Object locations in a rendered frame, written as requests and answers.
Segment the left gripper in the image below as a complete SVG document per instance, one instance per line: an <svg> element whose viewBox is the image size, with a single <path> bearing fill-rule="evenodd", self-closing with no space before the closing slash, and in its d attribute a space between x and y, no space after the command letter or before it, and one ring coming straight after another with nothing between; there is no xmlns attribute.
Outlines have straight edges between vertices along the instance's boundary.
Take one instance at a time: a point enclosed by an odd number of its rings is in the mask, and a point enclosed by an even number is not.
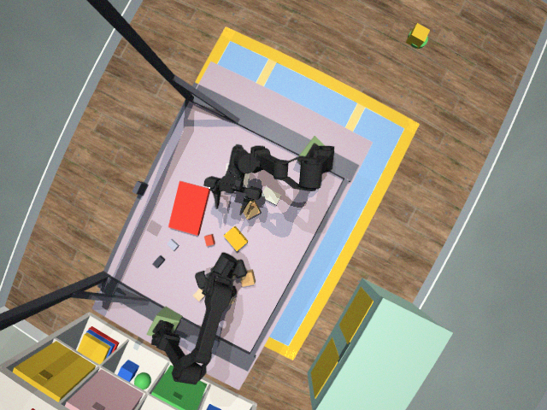
<svg viewBox="0 0 547 410"><path fill-rule="evenodd" d="M240 173L241 179L243 180L243 184L244 184L245 173L242 173L236 167L231 167L231 166L228 166L227 171L231 171L231 175L235 175L235 176L236 176L236 173ZM215 199L216 208L219 207L220 199L221 199L221 191L219 190L219 180L220 178L210 176L204 180L204 184L203 184L203 186L209 187L209 190L212 191L214 195L214 199ZM242 208L240 210L240 215L243 213L244 209L246 208L246 206L248 205L250 201L253 201L254 199L258 200L262 196L262 189L256 188L253 186L251 186L250 188L243 187L241 190L235 190L235 191L239 191L246 194L246 197L244 197Z"/></svg>

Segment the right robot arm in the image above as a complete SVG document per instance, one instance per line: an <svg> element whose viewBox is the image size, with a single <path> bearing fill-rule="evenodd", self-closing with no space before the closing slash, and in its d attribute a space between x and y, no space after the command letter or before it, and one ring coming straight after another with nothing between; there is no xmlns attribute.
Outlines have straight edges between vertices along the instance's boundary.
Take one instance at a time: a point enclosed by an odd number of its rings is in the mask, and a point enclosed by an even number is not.
<svg viewBox="0 0 547 410"><path fill-rule="evenodd" d="M174 327L173 324L159 320L152 331L155 334L152 335L151 345L155 345L167 354L174 366L172 371L174 382L197 384L198 380L200 381L207 373L207 365L212 358L211 351L221 314L228 307L232 297L237 294L233 279L228 276L236 262L237 260L233 256L222 252L213 267L215 272L206 278L202 292L205 295L206 312L196 347L189 354L185 355L179 347L180 337L171 331ZM202 365L200 366L198 363ZM203 363L205 363L205 368Z"/></svg>

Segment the yellow rectangular block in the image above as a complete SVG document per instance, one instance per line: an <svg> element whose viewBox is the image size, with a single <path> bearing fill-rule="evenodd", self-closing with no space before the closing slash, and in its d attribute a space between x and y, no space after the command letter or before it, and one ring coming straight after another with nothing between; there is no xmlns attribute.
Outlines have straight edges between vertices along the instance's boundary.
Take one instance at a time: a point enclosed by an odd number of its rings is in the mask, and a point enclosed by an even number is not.
<svg viewBox="0 0 547 410"><path fill-rule="evenodd" d="M224 235L224 237L237 251L248 242L246 237L241 233L241 231L236 226L234 226L230 231L228 231Z"/></svg>

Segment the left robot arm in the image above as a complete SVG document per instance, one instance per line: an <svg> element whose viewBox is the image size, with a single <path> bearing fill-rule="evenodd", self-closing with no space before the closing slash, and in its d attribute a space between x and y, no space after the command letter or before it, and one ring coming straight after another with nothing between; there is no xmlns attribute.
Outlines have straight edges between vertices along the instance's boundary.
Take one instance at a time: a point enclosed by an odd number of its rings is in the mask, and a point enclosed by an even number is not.
<svg viewBox="0 0 547 410"><path fill-rule="evenodd" d="M229 166L236 167L242 173L247 174L258 173L261 170L265 170L272 174L274 179L285 181L293 189L306 191L320 189L321 175L332 170L334 157L334 146L320 146L319 149L319 145L316 143L312 145L306 156L296 157L289 160L289 162L286 160L279 160L272 156L270 150L265 148L265 146L257 145L251 147L250 155L245 151L246 150L241 144L236 144L232 147ZM323 160L323 170L322 161L319 161L319 158L320 160ZM299 184L288 177L288 163L295 160L301 160ZM254 171L252 172L252 170ZM219 181L220 191L232 194L235 190L241 190L243 188L243 180L241 179L240 173L236 173L235 176L231 175L231 171L226 171L225 175L226 176L223 176Z"/></svg>

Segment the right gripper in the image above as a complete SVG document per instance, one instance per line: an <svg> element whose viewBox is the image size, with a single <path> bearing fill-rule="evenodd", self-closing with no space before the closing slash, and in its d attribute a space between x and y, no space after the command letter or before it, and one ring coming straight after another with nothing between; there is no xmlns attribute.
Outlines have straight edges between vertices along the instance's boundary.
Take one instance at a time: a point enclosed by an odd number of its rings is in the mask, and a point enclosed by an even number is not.
<svg viewBox="0 0 547 410"><path fill-rule="evenodd" d="M212 272L215 272L213 268L211 268L211 272L207 273L205 276L205 271L197 272L195 274L195 279L197 281L197 286L199 289L204 289L204 280L209 276ZM230 278L233 278L232 276L236 276L236 278L242 278L245 277L247 274L244 261L238 260L236 264L234 265L232 271L229 274Z"/></svg>

